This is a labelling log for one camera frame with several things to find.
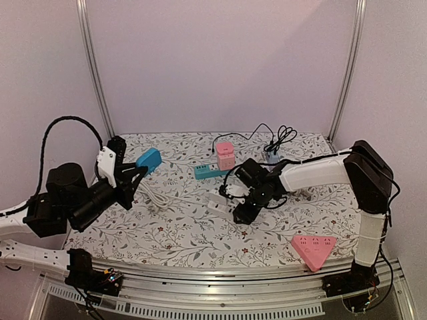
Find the white power strip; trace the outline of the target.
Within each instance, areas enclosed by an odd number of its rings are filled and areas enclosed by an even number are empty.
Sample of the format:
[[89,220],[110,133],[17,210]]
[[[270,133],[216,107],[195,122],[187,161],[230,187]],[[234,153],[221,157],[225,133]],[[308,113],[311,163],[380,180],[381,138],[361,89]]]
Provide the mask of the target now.
[[216,215],[228,215],[232,214],[234,209],[237,207],[236,203],[231,202],[227,203],[226,205],[223,205],[221,203],[216,203],[215,201],[210,201],[207,204],[207,209],[210,213],[216,214]]

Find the blue plug adapter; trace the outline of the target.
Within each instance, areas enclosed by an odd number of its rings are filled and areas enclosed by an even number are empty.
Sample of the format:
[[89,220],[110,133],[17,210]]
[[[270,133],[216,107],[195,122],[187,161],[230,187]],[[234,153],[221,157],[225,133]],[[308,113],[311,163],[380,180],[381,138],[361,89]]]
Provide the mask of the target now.
[[148,149],[135,162],[136,167],[147,167],[145,177],[153,173],[162,163],[161,153],[156,148]]

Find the pink cube socket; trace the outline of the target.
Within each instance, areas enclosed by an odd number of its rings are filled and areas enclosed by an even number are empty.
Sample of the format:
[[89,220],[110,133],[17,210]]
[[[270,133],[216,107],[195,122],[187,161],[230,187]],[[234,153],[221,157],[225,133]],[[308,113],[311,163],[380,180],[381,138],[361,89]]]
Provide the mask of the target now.
[[234,154],[217,155],[218,168],[220,171],[229,171],[235,164],[236,159]]

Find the teal power strip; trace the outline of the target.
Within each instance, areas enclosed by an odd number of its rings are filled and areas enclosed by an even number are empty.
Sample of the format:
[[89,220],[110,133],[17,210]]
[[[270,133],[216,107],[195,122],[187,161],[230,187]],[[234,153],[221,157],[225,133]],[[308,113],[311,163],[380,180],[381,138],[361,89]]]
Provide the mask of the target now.
[[217,164],[198,165],[194,167],[194,175],[196,180],[210,179],[221,177],[228,173],[228,170],[221,170]]

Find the purple power strip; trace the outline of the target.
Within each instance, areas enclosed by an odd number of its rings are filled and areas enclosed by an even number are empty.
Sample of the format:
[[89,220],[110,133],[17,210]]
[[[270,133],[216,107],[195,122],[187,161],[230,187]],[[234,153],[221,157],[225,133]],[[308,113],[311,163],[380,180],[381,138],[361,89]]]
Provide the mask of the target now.
[[274,164],[281,161],[281,156],[273,151],[266,152],[266,163]]

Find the small pink square adapter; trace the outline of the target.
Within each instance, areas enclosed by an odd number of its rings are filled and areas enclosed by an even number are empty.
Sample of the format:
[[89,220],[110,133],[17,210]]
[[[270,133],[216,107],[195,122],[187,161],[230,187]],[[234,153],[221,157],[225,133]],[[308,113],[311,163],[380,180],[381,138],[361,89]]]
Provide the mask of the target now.
[[234,146],[229,141],[216,143],[215,150],[217,155],[221,156],[234,154]]

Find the pink triangular power strip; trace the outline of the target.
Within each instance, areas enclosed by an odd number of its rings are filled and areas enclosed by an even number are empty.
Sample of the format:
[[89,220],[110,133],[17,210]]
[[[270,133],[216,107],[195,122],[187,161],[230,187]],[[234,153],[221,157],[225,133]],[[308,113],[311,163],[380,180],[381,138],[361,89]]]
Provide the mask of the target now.
[[291,246],[312,272],[322,268],[335,244],[335,237],[295,235],[291,240]]

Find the white charger adapter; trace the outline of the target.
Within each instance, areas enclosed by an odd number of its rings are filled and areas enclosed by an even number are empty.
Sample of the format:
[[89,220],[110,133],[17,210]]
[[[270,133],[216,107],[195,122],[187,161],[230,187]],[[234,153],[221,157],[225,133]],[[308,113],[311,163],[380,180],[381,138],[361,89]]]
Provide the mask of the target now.
[[220,194],[217,189],[212,189],[209,192],[209,200],[222,205],[227,205],[229,199]]

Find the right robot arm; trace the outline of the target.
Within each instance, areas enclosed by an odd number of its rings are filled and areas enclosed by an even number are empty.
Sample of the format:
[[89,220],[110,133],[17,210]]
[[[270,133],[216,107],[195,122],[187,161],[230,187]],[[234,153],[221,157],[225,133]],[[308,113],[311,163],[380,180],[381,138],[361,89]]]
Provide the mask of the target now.
[[323,185],[349,185],[361,212],[357,265],[345,277],[345,285],[358,291],[370,281],[380,245],[390,223],[394,174],[386,162],[364,140],[347,150],[303,161],[284,159],[267,170],[266,164],[249,158],[235,169],[236,177],[249,189],[233,211],[234,222],[249,225],[270,201],[283,205],[287,194]]

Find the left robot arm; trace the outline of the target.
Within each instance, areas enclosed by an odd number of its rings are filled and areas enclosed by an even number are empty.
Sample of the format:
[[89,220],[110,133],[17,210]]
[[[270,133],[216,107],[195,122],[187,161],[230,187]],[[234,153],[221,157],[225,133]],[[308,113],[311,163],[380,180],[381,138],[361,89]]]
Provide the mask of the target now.
[[24,245],[13,240],[12,235],[28,231],[44,238],[64,234],[68,229],[83,232],[112,205],[131,209],[137,186],[147,171],[146,166],[126,163],[104,173],[89,186],[76,163],[50,170],[46,192],[36,193],[25,204],[1,213],[1,264],[53,271],[68,280],[74,278],[84,289],[94,289],[99,278],[106,282],[113,271],[95,270],[87,251],[56,251]]

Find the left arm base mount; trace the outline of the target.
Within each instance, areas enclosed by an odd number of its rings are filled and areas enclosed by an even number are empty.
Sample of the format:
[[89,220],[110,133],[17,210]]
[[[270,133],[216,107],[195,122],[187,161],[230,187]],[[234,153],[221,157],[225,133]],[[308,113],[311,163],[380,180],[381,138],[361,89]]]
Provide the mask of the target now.
[[83,249],[70,249],[68,276],[65,284],[84,291],[118,297],[123,283],[123,273],[110,267],[105,270],[93,268],[92,256]]

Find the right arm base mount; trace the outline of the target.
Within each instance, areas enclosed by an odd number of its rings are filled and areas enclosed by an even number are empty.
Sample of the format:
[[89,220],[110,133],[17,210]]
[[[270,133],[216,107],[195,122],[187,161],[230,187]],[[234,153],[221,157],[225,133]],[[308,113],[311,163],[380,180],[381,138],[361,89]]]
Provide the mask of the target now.
[[366,267],[352,261],[349,271],[322,277],[322,289],[327,297],[346,295],[380,284],[375,265]]

